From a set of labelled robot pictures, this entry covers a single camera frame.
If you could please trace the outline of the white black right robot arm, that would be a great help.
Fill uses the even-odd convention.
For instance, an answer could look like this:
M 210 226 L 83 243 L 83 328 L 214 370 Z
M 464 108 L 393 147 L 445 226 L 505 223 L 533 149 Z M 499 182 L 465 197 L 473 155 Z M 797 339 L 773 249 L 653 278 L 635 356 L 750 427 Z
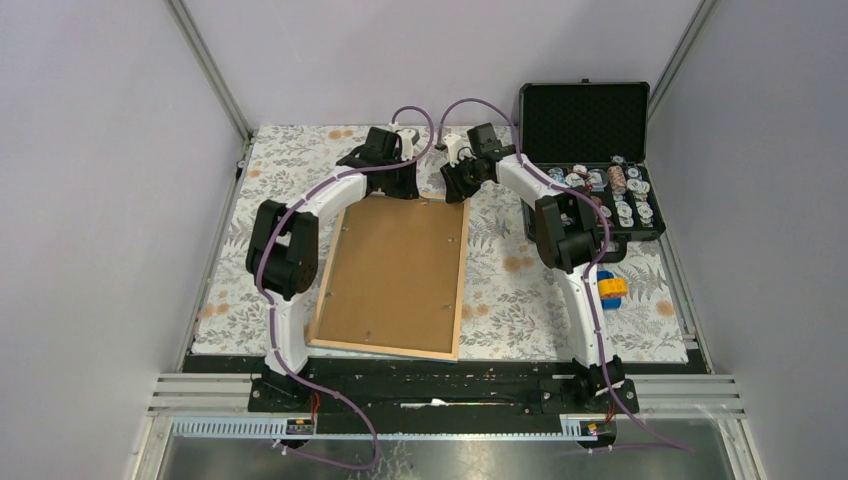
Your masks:
M 610 401 L 625 398 L 622 362 L 610 350 L 604 333 L 597 265 L 609 247 L 609 225 L 599 206 L 586 190 L 553 180 L 517 146 L 503 144 L 489 123 L 468 130 L 465 136 L 442 135 L 439 146 L 447 153 L 440 172 L 448 202 L 462 203 L 484 183 L 494 182 L 532 208 L 538 255 L 563 292 L 578 340 L 572 381 L 577 405 L 597 412 Z

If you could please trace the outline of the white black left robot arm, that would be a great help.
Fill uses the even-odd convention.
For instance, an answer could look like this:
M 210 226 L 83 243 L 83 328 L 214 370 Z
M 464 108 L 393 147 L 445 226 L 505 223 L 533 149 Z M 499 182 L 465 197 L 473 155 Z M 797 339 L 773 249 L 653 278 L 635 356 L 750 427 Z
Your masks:
M 289 203 L 266 200 L 257 209 L 245 267 L 269 303 L 265 363 L 281 375 L 271 395 L 285 410 L 301 409 L 310 397 L 311 387 L 299 372 L 308 361 L 304 294 L 317 276 L 320 232 L 371 193 L 417 199 L 414 148 L 419 140 L 414 128 L 372 127 L 328 178 Z

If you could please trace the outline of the black poker chip case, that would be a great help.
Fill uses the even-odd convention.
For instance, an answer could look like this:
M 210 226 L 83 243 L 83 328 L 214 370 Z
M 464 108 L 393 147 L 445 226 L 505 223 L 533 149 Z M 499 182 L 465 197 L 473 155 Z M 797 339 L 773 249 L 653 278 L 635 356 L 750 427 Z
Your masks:
M 632 243 L 656 241 L 666 230 L 645 165 L 650 93 L 645 81 L 526 83 L 519 90 L 522 150 L 569 187 L 581 179 L 602 203 L 611 233 L 606 263 L 623 261 Z M 610 190 L 612 165 L 627 177 L 624 195 Z

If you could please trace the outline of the brown poker chip stack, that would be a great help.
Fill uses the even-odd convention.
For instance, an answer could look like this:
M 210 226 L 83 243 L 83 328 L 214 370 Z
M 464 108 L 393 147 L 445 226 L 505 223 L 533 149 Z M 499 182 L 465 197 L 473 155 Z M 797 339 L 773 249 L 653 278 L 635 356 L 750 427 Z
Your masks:
M 607 169 L 609 187 L 614 195 L 624 195 L 627 191 L 627 177 L 621 166 L 612 165 Z

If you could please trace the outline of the blue yellow toy car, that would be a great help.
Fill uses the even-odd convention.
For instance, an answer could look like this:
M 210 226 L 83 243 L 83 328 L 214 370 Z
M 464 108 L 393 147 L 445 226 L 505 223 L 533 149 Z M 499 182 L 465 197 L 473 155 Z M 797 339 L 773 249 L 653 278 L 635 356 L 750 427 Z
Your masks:
M 596 278 L 602 309 L 620 309 L 623 298 L 629 293 L 629 287 L 626 280 L 615 276 L 608 270 L 599 270 L 596 274 Z

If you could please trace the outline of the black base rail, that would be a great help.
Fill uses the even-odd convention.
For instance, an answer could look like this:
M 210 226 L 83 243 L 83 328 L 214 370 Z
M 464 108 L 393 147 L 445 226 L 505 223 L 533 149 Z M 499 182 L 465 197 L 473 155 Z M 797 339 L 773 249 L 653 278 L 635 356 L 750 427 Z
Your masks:
M 609 392 L 597 367 L 574 362 L 438 363 L 314 358 L 298 379 L 264 367 L 251 413 L 303 414 L 320 434 L 547 434 L 561 416 L 611 421 L 640 409 L 620 363 Z

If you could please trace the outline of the aluminium frame rails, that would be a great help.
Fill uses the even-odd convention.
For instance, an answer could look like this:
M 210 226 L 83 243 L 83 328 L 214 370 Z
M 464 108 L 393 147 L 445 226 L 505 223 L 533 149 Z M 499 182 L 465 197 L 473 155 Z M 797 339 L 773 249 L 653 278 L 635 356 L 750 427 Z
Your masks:
M 326 390 L 313 394 L 295 385 L 287 393 L 247 374 L 163 374 L 154 387 L 151 414 L 341 413 L 339 391 L 362 410 L 447 407 L 511 408 L 525 414 L 600 417 L 623 409 L 654 418 L 715 416 L 742 418 L 745 409 L 736 382 L 727 375 L 634 375 L 623 387 L 622 406 L 607 398 L 581 403 L 569 375 L 353 374 L 323 380 Z

